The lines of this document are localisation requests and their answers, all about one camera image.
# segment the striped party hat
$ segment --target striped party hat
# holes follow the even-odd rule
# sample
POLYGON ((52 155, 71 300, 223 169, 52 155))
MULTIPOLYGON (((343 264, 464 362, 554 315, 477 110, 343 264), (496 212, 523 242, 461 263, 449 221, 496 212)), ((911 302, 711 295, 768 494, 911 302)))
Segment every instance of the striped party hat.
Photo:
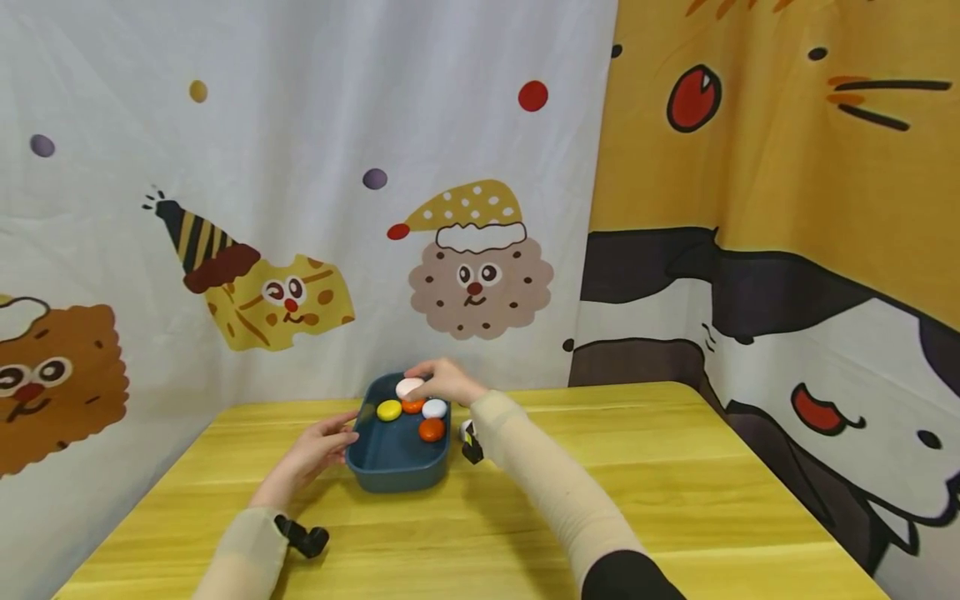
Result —
POLYGON ((235 277, 244 275, 252 264, 260 259, 260 253, 253 248, 238 243, 204 217, 185 210, 177 201, 168 200, 162 191, 157 190, 156 193, 159 196, 158 201, 153 196, 147 196, 156 204, 144 204, 143 207, 154 211, 166 225, 185 273, 183 282, 190 291, 200 294, 212 285, 233 281, 235 277), (218 269, 216 263, 224 261, 216 259, 218 256, 226 257, 227 254, 231 255, 231 264, 220 265, 218 269), (243 264, 237 264, 238 258, 243 264))

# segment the hand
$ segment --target hand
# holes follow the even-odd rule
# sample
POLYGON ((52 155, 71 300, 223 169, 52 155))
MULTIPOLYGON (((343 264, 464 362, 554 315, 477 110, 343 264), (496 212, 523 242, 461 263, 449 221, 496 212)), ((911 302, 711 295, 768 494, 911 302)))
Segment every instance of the hand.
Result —
POLYGON ((352 410, 307 427, 260 484, 250 506, 287 513, 290 501, 297 492, 309 485, 325 468, 344 462, 347 446, 359 438, 347 425, 356 416, 357 411, 352 410))
POLYGON ((490 391, 470 378, 448 358, 423 361, 403 375, 406 377, 433 375, 433 378, 408 395, 411 400, 436 396, 461 406, 470 406, 490 391))

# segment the dark blue tray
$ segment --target dark blue tray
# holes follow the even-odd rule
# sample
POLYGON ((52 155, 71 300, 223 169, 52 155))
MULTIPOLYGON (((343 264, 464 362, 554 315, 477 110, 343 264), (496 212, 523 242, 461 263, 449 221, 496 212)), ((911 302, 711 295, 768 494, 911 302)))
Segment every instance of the dark blue tray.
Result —
POLYGON ((367 390, 360 414, 353 425, 360 439, 347 448, 347 467, 367 492, 395 493, 426 490, 446 475, 446 453, 450 449, 450 410, 444 423, 446 435, 438 442, 420 439, 423 415, 400 414, 399 419, 384 422, 376 417, 376 407, 396 397, 396 384, 403 373, 384 375, 367 390))

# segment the yellow table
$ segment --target yellow table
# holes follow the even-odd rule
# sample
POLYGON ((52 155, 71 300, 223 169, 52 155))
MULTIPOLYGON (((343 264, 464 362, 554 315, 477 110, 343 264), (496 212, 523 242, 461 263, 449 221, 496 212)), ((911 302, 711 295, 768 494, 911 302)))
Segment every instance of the yellow table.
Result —
MULTIPOLYGON (((600 482, 691 600, 887 597, 689 388, 513 396, 600 482)), ((303 427, 357 405, 227 410, 58 600, 188 598, 220 535, 303 427)), ((455 410, 454 423, 466 413, 455 410)), ((274 598, 576 596, 564 554, 522 492, 490 461, 473 466, 459 449, 447 478, 429 491, 371 495, 336 468, 307 496, 299 521, 327 528, 331 541, 312 562, 291 551, 274 598)))

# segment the small black object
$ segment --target small black object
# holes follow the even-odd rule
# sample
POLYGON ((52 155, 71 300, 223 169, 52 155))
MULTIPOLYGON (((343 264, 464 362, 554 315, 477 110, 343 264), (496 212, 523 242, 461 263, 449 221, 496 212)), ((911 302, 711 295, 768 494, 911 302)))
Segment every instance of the small black object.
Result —
POLYGON ((827 57, 827 48, 818 47, 806 53, 806 57, 810 60, 823 60, 827 57))
POLYGON ((466 437, 464 441, 464 456, 467 457, 472 464, 476 465, 483 460, 483 448, 480 446, 480 443, 476 439, 476 434, 473 433, 473 423, 467 425, 466 437))
POLYGON ((274 523, 283 537, 290 541, 289 545, 297 548, 297 551, 307 559, 320 556, 326 543, 330 541, 330 534, 323 527, 314 527, 307 532, 302 525, 283 515, 277 515, 274 523))

